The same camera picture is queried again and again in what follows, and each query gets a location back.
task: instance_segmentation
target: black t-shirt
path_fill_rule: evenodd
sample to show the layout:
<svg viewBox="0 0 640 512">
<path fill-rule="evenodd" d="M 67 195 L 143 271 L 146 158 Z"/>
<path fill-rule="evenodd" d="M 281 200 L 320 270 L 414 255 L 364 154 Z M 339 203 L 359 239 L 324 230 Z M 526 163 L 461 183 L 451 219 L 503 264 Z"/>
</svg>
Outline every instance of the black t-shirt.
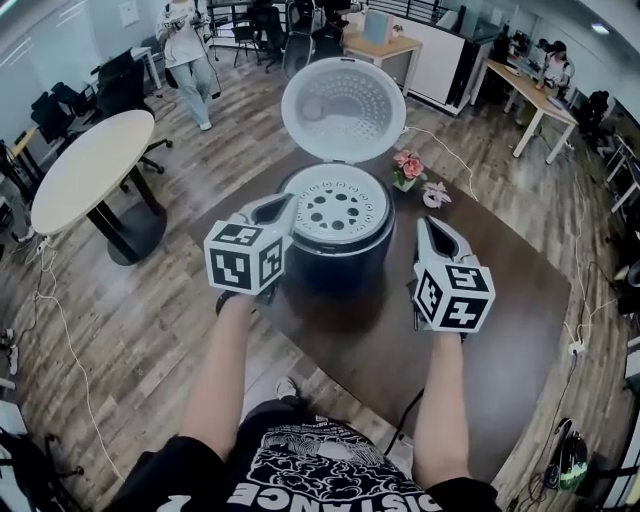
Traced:
<svg viewBox="0 0 640 512">
<path fill-rule="evenodd" d="M 227 463 L 188 437 L 145 453 L 107 511 L 498 511 L 488 484 L 458 478 L 420 489 L 366 437 L 299 412 L 258 414 Z"/>
</svg>

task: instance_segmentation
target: pink flower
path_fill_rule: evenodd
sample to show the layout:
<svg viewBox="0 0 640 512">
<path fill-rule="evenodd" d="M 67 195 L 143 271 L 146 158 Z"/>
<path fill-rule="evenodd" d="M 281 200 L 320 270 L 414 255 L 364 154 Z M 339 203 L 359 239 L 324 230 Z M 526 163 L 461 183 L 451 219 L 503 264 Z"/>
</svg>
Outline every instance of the pink flower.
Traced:
<svg viewBox="0 0 640 512">
<path fill-rule="evenodd" d="M 402 166 L 402 170 L 408 180 L 413 180 L 422 174 L 424 165 L 422 165 L 417 158 L 409 158 Z"/>
<path fill-rule="evenodd" d="M 405 149 L 404 151 L 400 151 L 393 159 L 398 162 L 398 167 L 402 167 L 407 160 L 409 160 L 409 152 Z"/>
</svg>

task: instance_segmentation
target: sneaker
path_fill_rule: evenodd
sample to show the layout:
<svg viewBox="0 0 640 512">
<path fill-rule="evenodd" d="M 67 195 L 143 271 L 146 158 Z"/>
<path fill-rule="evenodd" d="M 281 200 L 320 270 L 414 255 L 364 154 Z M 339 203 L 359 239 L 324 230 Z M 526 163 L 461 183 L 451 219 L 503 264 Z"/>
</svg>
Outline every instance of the sneaker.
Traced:
<svg viewBox="0 0 640 512">
<path fill-rule="evenodd" d="M 11 375 L 18 374 L 18 346 L 11 345 L 9 352 L 9 373 Z"/>
<path fill-rule="evenodd" d="M 298 388 L 291 377 L 282 377 L 276 383 L 276 398 L 282 400 L 285 396 L 298 398 Z"/>
</svg>

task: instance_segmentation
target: wooden floor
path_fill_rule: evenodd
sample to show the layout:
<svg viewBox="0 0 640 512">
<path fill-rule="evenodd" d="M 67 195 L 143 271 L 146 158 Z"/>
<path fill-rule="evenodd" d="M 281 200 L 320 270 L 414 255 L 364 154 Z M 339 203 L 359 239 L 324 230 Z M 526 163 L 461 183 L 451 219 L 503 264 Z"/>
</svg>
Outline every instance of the wooden floor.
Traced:
<svg viewBox="0 0 640 512">
<path fill-rule="evenodd" d="M 107 450 L 125 475 L 143 450 L 160 448 L 176 432 L 205 348 L 203 335 L 215 321 L 203 255 L 187 236 L 187 226 L 294 148 L 280 116 L 282 74 L 274 70 L 265 75 L 264 67 L 242 55 L 234 69 L 234 53 L 220 50 L 219 54 L 223 93 L 210 108 L 212 130 L 200 132 L 181 104 L 170 111 L 168 102 L 175 99 L 171 90 L 164 90 L 162 99 L 150 100 L 158 118 L 156 138 L 175 142 L 172 149 L 160 148 L 150 155 L 166 165 L 167 173 L 146 174 L 168 209 L 169 226 L 161 247 L 144 263 L 125 268 L 110 260 L 105 240 L 88 221 L 56 241 L 56 296 L 64 307 L 73 347 L 89 375 L 91 406 Z M 575 249 L 580 229 L 577 254 L 583 282 L 590 261 L 597 261 L 609 275 L 614 270 L 614 256 L 605 243 L 612 200 L 599 185 L 604 166 L 576 134 L 571 139 L 575 152 L 565 152 L 546 165 L 547 144 L 555 144 L 561 129 L 548 122 L 543 137 L 533 139 L 514 159 L 511 152 L 522 132 L 512 115 L 504 115 L 501 105 L 481 103 L 452 119 L 408 100 L 407 124 L 432 131 L 460 155 L 474 169 L 473 189 L 480 202 L 567 276 L 572 294 L 566 321 L 574 330 L 582 300 Z M 428 166 L 468 190 L 468 172 L 429 135 L 411 131 L 397 145 L 418 151 Z M 116 190 L 108 198 L 116 211 L 136 200 L 133 191 L 125 196 Z M 24 265 L 23 260 L 19 253 L 0 264 L 0 320 L 18 332 L 33 321 L 31 294 L 39 274 L 37 264 Z M 604 279 L 594 267 L 592 271 L 591 310 L 613 298 Z M 50 274 L 44 274 L 41 291 L 46 293 L 50 285 Z M 587 350 L 578 360 L 558 414 L 574 419 L 591 450 L 614 459 L 632 410 L 632 398 L 622 391 L 622 384 L 625 345 L 633 332 L 615 306 L 593 316 Z M 494 481 L 503 507 L 520 491 L 539 459 L 569 372 L 570 342 L 563 331 L 557 364 L 530 428 Z M 87 506 L 103 508 L 120 482 L 96 436 L 84 377 L 74 365 L 60 313 L 50 301 L 38 302 L 37 327 L 21 340 L 20 357 L 14 398 L 29 429 L 37 436 L 54 432 L 60 437 L 60 459 L 86 471 L 70 484 L 73 492 Z M 257 314 L 247 364 L 245 410 L 270 398 L 272 384 L 290 374 L 319 411 L 351 421 L 382 447 L 388 443 L 393 432 L 389 425 L 328 379 Z M 410 449 L 398 445 L 394 458 L 409 467 Z M 570 501 L 565 495 L 550 496 L 540 510 L 567 510 Z"/>
</svg>

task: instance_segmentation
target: dark wooden table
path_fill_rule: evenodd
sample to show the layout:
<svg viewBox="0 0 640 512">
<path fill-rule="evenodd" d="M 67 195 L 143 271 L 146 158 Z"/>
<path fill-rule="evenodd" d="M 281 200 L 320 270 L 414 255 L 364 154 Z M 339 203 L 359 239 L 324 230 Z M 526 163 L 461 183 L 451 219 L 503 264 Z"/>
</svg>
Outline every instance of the dark wooden table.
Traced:
<svg viewBox="0 0 640 512">
<path fill-rule="evenodd" d="M 361 167 L 391 181 L 394 151 Z M 202 245 L 218 219 L 277 190 L 291 172 L 317 160 L 296 150 L 243 185 L 190 228 Z M 394 189 L 396 232 L 385 273 L 364 296 L 329 300 L 284 280 L 263 313 L 331 378 L 397 425 L 423 387 L 431 334 L 413 330 L 406 284 L 412 279 L 416 219 L 430 213 L 467 238 L 491 269 L 496 300 L 480 333 L 464 344 L 471 472 L 490 481 L 529 424 L 557 356 L 570 285 L 543 256 L 500 219 L 446 180 L 452 203 L 428 210 L 421 191 Z M 405 429 L 411 434 L 417 408 Z"/>
</svg>

